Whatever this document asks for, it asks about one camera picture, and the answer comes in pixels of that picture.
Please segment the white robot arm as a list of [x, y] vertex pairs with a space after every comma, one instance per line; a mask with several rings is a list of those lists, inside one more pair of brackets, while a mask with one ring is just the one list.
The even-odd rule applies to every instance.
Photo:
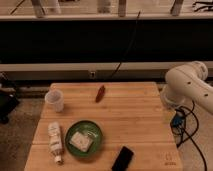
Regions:
[[213, 87], [205, 82], [207, 77], [208, 68], [200, 61], [171, 68], [160, 93], [162, 102], [168, 108], [177, 108], [189, 98], [213, 115]]

